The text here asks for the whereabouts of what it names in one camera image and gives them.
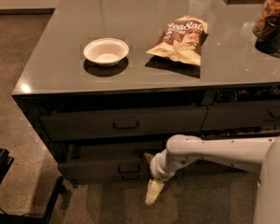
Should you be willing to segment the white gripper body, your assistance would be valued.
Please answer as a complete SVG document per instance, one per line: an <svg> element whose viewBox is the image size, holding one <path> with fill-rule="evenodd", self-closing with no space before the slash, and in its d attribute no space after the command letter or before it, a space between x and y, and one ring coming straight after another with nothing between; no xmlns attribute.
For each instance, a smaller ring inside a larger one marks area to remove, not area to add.
<svg viewBox="0 0 280 224"><path fill-rule="evenodd" d="M160 181L167 181L175 175L177 166L166 151L157 153L149 165L152 176Z"/></svg>

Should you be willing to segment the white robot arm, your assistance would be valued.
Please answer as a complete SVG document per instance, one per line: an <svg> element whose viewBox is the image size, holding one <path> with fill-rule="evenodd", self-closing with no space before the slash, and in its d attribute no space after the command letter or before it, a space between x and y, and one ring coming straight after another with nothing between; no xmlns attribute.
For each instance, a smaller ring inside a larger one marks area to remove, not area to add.
<svg viewBox="0 0 280 224"><path fill-rule="evenodd" d="M259 174L253 224L280 224L280 135L239 139L202 140L176 134L165 150L145 155L152 179L146 203L153 204L164 182L196 160L206 160Z"/></svg>

